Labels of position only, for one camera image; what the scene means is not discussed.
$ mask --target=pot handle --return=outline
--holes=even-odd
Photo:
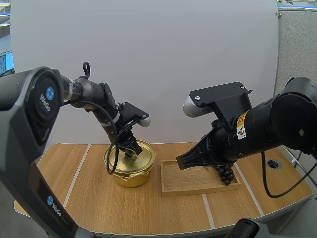
[[[147,173],[144,172],[144,171],[141,171],[141,172],[138,172],[138,173],[129,175],[128,178],[122,178],[122,179],[125,180],[125,181],[129,181],[129,180],[131,180],[131,179],[133,179],[133,178],[135,178],[135,177],[137,177],[137,176],[145,176],[145,177],[146,177],[146,176],[147,176]]]

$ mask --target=cable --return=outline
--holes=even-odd
[[[67,102],[64,102],[63,105],[61,105],[61,107],[66,106],[66,105],[71,104],[71,103],[78,103],[78,101],[68,100]]]
[[[91,105],[97,109],[99,109],[108,119],[108,121],[110,122],[111,124],[111,127],[112,127],[112,130],[113,130],[113,133],[114,133],[114,141],[111,143],[111,146],[109,148],[109,151],[108,151],[108,155],[107,155],[107,172],[108,174],[112,175],[113,172],[115,171],[116,167],[117,167],[117,164],[118,164],[118,159],[119,159],[119,135],[121,135],[128,127],[126,127],[124,130],[122,130],[120,132],[120,134],[118,135],[117,133],[117,129],[115,127],[115,124],[111,118],[111,116],[109,115],[109,113],[100,105],[96,104],[96,103],[93,103],[93,102],[89,102],[89,101],[72,101],[72,100],[69,100],[65,103],[63,103],[62,106],[65,106],[65,105],[68,105],[68,104],[71,104],[71,103],[83,103],[83,104],[88,104],[88,105]],[[112,170],[110,171],[109,169],[109,157],[110,157],[110,151],[111,151],[111,148],[113,146],[113,144],[115,143],[115,159],[114,159],[114,165],[113,165],[113,168]]]
[[[135,119],[135,120],[133,120],[131,123],[129,123],[129,124],[119,133],[118,137],[119,137],[120,135],[122,135],[127,129],[132,128],[132,126],[133,126],[134,124],[136,124],[137,122],[138,122],[138,120]],[[110,152],[111,152],[111,149],[112,149],[113,145],[114,145],[114,141],[110,144],[110,147],[109,147],[109,149],[108,149],[107,158],[106,158],[106,168],[107,168],[108,174],[110,174],[110,173],[109,173],[109,172],[110,172],[110,169],[109,169],[109,159],[110,159]],[[114,159],[114,165],[113,165],[113,168],[112,168],[112,170],[111,170],[111,174],[110,174],[110,175],[112,175],[112,173],[113,173],[113,172],[115,171],[115,169],[117,168],[118,159],[119,159],[119,157],[116,156],[115,159]]]
[[[277,195],[273,195],[269,192],[268,187],[267,187],[267,183],[266,183],[266,170],[265,170],[265,153],[261,152],[261,159],[262,159],[262,176],[263,176],[263,185],[264,185],[264,189],[267,193],[267,195],[271,198],[278,198],[281,196],[284,196],[285,194],[289,193],[290,191],[292,191],[297,185],[299,185],[301,183],[301,181],[303,181],[310,173],[311,171],[313,171],[313,169],[317,166],[317,162],[314,164],[314,166],[296,183],[294,184],[290,189],[288,189],[287,191],[281,193],[281,194],[277,194]]]
[[[285,146],[282,146],[282,148],[293,158],[296,159],[296,157],[292,154],[292,152],[290,152]],[[296,165],[299,166],[299,168],[306,174],[307,171],[305,170],[305,168],[301,165],[301,163],[299,163],[299,161],[297,160],[297,162],[295,163]],[[311,176],[307,176],[311,182],[313,183],[313,185],[315,186],[315,188],[317,188],[317,183],[315,182],[315,180],[311,177]]]

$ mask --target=blue logo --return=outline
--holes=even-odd
[[[53,97],[54,97],[54,90],[49,87],[47,90],[46,90],[46,97],[48,100],[52,100]]]
[[[53,198],[52,198],[52,196],[49,196],[48,197],[48,205],[52,205],[53,204]]]

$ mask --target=wooden tray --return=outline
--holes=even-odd
[[[188,196],[239,189],[241,184],[234,176],[231,184],[226,186],[218,172],[212,167],[192,167],[180,170],[176,160],[160,162],[162,197]]]

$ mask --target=floor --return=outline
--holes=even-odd
[[[13,202],[14,198],[0,181],[0,238],[47,238],[37,223],[15,212]]]
[[[292,158],[280,148],[280,151],[291,161]],[[291,150],[291,152],[298,156],[299,152]],[[301,164],[308,171],[313,164],[316,162],[315,159],[312,160],[308,158],[307,155],[302,155],[300,158]],[[301,176],[304,176],[303,171],[296,167],[296,170]],[[311,174],[312,178],[317,181],[317,169],[314,169]],[[299,210],[296,216],[291,220],[288,226],[281,232],[283,236],[293,236],[293,237],[317,237],[317,226],[316,226],[316,214],[317,214],[317,188],[314,187],[312,182],[306,178],[306,183],[309,185],[311,190],[314,192],[313,196],[305,202],[303,207]]]

